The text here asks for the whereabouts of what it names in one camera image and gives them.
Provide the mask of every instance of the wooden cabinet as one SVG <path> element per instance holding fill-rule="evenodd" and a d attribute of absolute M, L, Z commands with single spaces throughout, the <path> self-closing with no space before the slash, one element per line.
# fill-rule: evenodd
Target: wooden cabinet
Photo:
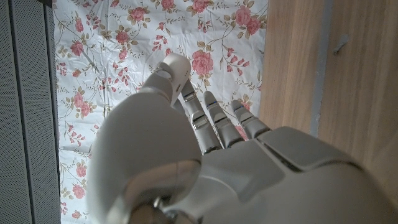
<path fill-rule="evenodd" d="M 396 205 L 397 12 L 395 0 L 269 0 L 260 112 L 272 128 L 292 126 L 352 155 Z"/>

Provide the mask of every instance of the white cloth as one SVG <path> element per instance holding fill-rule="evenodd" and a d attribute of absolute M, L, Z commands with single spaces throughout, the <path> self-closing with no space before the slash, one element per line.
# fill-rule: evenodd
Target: white cloth
<path fill-rule="evenodd" d="M 233 99 L 258 112 L 267 1 L 54 0 L 53 14 L 63 223 L 90 223 L 96 133 L 169 52 L 190 59 L 200 100 L 210 90 L 229 115 Z"/>

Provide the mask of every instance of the white plastic casing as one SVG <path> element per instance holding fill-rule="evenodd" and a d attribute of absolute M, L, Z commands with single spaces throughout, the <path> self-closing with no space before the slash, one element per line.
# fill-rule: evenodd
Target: white plastic casing
<path fill-rule="evenodd" d="M 181 93 L 184 84 L 189 79 L 191 73 L 191 63 L 189 60 L 179 54 L 171 53 L 164 58 L 163 63 L 171 68 L 171 83 L 173 87 L 173 97 L 171 105 L 175 103 Z"/>

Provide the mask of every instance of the robot fingertip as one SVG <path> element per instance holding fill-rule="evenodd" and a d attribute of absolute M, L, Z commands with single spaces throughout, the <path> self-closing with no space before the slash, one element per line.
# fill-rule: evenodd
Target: robot fingertip
<path fill-rule="evenodd" d="M 206 107 L 212 105 L 213 103 L 217 103 L 216 98 L 210 91 L 204 92 L 203 97 L 205 99 Z"/>
<path fill-rule="evenodd" d="M 239 102 L 238 100 L 233 100 L 231 106 L 232 106 L 232 109 L 233 109 L 234 111 L 236 111 L 237 109 L 243 107 L 243 105 L 241 104 L 241 102 Z"/>

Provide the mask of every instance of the gray panel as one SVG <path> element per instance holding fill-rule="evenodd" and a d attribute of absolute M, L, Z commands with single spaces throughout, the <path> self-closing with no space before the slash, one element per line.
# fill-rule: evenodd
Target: gray panel
<path fill-rule="evenodd" d="M 205 154 L 200 176 L 221 180 L 246 203 L 263 189 L 280 182 L 285 174 L 252 140 Z"/>
<path fill-rule="evenodd" d="M 37 1 L 11 2 L 34 222 L 60 223 L 44 7 Z"/>
<path fill-rule="evenodd" d="M 7 1 L 0 9 L 0 223 L 32 223 Z"/>
<path fill-rule="evenodd" d="M 311 170 L 330 162 L 353 160 L 333 146 L 289 127 L 268 131 L 257 138 L 300 170 Z"/>

